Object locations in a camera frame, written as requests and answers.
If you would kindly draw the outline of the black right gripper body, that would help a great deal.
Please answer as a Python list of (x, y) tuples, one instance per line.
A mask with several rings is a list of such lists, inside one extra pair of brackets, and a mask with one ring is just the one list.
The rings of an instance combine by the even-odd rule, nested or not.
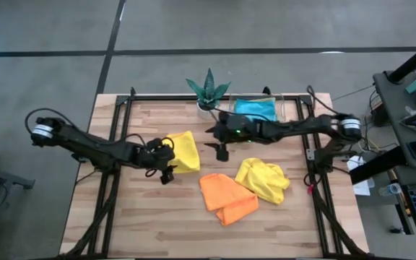
[(222, 143), (251, 142), (256, 135), (256, 124), (246, 116), (219, 112), (213, 127), (213, 137)]

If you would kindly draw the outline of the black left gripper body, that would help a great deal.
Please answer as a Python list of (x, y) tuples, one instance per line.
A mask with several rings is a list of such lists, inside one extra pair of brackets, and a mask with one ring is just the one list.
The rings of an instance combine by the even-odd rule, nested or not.
[(161, 172), (171, 170), (168, 163), (176, 156), (171, 156), (167, 146), (175, 148), (174, 142), (170, 138), (155, 138), (148, 141), (144, 148), (138, 153), (137, 165), (148, 170), (159, 170)]

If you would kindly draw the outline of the yellow microfiber towel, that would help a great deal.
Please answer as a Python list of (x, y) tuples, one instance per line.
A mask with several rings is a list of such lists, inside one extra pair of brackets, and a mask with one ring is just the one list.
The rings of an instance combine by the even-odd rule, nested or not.
[(175, 158), (168, 164), (173, 166), (173, 172), (176, 174), (193, 173), (200, 171), (200, 157), (196, 142), (191, 131), (185, 131), (178, 134), (169, 134), (165, 144), (173, 146)]
[(260, 199), (276, 205), (283, 203), (284, 192), (290, 186), (290, 180), (280, 166), (254, 157), (243, 160), (235, 182), (255, 193)]

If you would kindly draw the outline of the blue microfiber towel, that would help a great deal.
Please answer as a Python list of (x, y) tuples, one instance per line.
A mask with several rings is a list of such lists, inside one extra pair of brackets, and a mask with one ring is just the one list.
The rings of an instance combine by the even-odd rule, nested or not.
[(239, 114), (247, 114), (249, 119), (267, 119), (269, 121), (277, 120), (275, 100), (271, 98), (263, 100), (237, 99), (235, 102), (234, 112)]

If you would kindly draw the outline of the orange microfiber towel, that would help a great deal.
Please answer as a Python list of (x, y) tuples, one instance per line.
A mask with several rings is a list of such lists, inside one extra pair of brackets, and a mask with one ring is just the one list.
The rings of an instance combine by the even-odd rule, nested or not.
[(258, 196), (227, 175), (205, 175), (199, 179), (199, 185), (207, 210), (214, 212), (223, 226), (231, 225), (259, 208)]

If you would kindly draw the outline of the green plant in white pot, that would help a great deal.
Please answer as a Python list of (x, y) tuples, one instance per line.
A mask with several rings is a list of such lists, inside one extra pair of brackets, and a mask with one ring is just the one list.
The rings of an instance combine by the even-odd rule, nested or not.
[(214, 112), (219, 107), (220, 100), (228, 91), (231, 82), (222, 83), (216, 86), (212, 70), (208, 68), (202, 87), (192, 79), (186, 79), (186, 83), (196, 95), (198, 116), (203, 119), (213, 118), (216, 120)]

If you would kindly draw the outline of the clear plastic bin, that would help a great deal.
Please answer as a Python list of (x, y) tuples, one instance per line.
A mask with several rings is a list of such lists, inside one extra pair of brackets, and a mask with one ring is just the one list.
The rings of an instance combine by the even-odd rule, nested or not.
[(229, 96), (228, 101), (228, 111), (234, 112), (235, 109), (235, 102), (236, 98), (239, 98), (241, 96), (255, 96), (255, 97), (275, 97), (275, 109), (277, 113), (277, 120), (276, 121), (284, 121), (286, 119), (286, 112), (285, 112), (285, 98), (283, 95), (272, 95), (272, 94), (263, 94), (263, 93), (256, 93), (256, 94), (240, 94), (240, 93), (233, 93)]

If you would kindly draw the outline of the black controller box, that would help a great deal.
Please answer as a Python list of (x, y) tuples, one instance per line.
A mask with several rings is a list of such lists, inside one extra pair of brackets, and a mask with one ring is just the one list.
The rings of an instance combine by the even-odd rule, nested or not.
[(342, 151), (334, 154), (333, 158), (339, 161), (348, 161), (351, 157), (356, 156), (356, 151)]

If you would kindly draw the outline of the white paper sheet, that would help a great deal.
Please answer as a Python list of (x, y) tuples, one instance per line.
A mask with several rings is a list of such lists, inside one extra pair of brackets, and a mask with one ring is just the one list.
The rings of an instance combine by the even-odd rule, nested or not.
[[(353, 170), (356, 167), (363, 165), (364, 163), (365, 161), (361, 156), (355, 155), (355, 156), (352, 156), (347, 161), (347, 167), (348, 167), (348, 170)], [(374, 180), (372, 178), (369, 178), (368, 180), (355, 184), (352, 187), (353, 187), (353, 191), (355, 195), (370, 196), (371, 195), (370, 189), (373, 188), (374, 186), (375, 186)]]

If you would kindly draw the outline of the black desk crossbeam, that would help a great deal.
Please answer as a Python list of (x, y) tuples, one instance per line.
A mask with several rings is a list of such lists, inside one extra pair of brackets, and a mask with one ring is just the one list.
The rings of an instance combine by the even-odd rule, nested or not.
[(369, 162), (357, 166), (350, 171), (352, 184), (358, 184), (379, 173), (391, 170), (398, 165), (406, 165), (407, 160), (400, 147), (393, 148)]

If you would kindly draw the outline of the grey stand leg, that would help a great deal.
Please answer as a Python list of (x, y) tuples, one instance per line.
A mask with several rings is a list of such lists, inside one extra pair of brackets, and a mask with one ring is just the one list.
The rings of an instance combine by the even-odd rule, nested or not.
[(18, 175), (14, 175), (3, 170), (0, 170), (0, 180), (21, 185), (24, 189), (32, 189), (35, 183), (35, 180), (19, 177)]

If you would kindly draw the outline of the grey side desk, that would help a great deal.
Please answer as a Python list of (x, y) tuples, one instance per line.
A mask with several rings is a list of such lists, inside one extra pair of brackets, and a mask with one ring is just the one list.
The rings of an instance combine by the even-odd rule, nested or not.
[(416, 80), (416, 72), (408, 74), (396, 84), (388, 80), (385, 72), (374, 74), (373, 80), (399, 143), (398, 147), (376, 159), (380, 165), (384, 166), (385, 170), (395, 171), (401, 185), (414, 185), (416, 184), (416, 158), (409, 151), (408, 144), (416, 142), (416, 130), (404, 126), (402, 120), (407, 116), (405, 110), (407, 106), (416, 110), (416, 95), (409, 94), (405, 90), (410, 83)]

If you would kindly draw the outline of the clear water bottle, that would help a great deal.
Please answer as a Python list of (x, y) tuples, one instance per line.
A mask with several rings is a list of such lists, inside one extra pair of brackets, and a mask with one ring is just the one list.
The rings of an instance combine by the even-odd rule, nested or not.
[(402, 193), (402, 187), (398, 183), (391, 183), (378, 190), (380, 196), (392, 196)]

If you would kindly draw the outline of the black diagonal pole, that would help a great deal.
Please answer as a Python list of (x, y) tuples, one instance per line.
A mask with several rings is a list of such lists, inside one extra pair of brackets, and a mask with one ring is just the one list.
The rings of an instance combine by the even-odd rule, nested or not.
[(401, 82), (409, 73), (416, 69), (416, 54), (404, 62), (400, 67), (394, 70), (387, 77), (391, 83), (397, 84)]

